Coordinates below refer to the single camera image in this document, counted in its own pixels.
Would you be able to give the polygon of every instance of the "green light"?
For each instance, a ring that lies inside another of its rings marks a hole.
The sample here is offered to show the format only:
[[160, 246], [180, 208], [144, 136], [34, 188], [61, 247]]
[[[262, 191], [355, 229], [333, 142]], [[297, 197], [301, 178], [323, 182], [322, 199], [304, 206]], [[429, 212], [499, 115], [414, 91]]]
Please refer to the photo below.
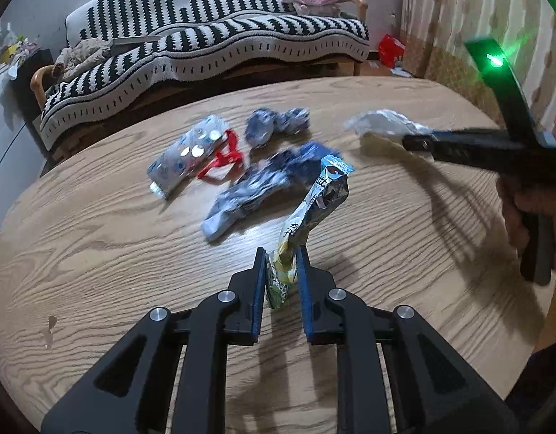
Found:
[[495, 57], [494, 55], [487, 54], [487, 58], [489, 60], [491, 60], [491, 65], [493, 65], [494, 67], [502, 67], [503, 66], [503, 61], [501, 59]]

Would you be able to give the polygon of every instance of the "wooden table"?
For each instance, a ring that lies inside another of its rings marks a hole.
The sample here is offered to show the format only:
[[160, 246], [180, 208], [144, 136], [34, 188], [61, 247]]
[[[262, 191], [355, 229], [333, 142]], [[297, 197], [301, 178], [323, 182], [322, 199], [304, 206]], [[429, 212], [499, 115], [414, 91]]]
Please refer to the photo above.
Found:
[[[149, 192], [146, 176], [199, 118], [215, 112], [243, 132], [259, 106], [309, 108], [311, 137], [355, 167], [348, 199], [310, 235], [312, 264], [370, 305], [412, 305], [499, 395], [508, 394], [555, 280], [536, 288], [520, 277], [494, 175], [429, 163], [380, 140], [361, 148], [342, 127], [380, 108], [434, 128], [493, 122], [430, 81], [321, 78], [158, 115], [72, 157], [22, 194], [0, 233], [0, 379], [35, 426], [149, 309], [194, 307], [250, 267], [257, 246], [276, 246], [300, 195], [270, 198], [210, 245], [200, 223], [228, 184], [193, 180], [166, 204]], [[263, 153], [309, 137], [278, 138]], [[264, 309], [259, 344], [229, 351], [228, 432], [335, 432], [335, 355], [333, 346], [306, 343], [297, 295], [282, 312]]]

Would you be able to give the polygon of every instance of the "wooden armrest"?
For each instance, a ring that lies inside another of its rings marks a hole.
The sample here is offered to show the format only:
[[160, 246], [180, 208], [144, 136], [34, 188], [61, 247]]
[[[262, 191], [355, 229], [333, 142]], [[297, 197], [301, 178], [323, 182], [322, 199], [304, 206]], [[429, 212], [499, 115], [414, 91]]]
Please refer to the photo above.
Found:
[[365, 0], [342, 0], [342, 1], [352, 1], [356, 5], [358, 19], [363, 23], [366, 22], [366, 10], [368, 9], [368, 3]]
[[47, 97], [44, 95], [43, 77], [45, 75], [50, 75], [53, 67], [54, 65], [41, 67], [31, 78], [31, 89], [35, 94], [35, 98], [37, 98], [37, 104], [39, 104], [39, 108], [41, 109], [41, 111], [44, 109], [44, 104], [47, 101]]

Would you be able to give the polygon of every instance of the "red plastic bag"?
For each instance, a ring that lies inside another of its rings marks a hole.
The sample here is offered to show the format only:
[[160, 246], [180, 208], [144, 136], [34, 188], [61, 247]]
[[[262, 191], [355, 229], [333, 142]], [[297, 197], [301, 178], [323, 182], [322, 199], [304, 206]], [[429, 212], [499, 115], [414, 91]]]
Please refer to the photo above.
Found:
[[383, 37], [378, 45], [378, 56], [380, 61], [390, 68], [395, 68], [396, 62], [402, 60], [404, 55], [404, 45], [389, 34]]

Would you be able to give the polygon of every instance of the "beige curtain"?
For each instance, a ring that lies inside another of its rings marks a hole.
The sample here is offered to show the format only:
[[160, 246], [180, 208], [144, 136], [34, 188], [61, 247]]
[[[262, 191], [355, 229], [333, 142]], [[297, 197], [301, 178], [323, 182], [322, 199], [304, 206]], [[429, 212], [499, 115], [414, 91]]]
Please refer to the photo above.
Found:
[[556, 137], [556, 14], [547, 0], [404, 0], [404, 69], [453, 89], [502, 123], [462, 44], [487, 35], [507, 54], [540, 129]]

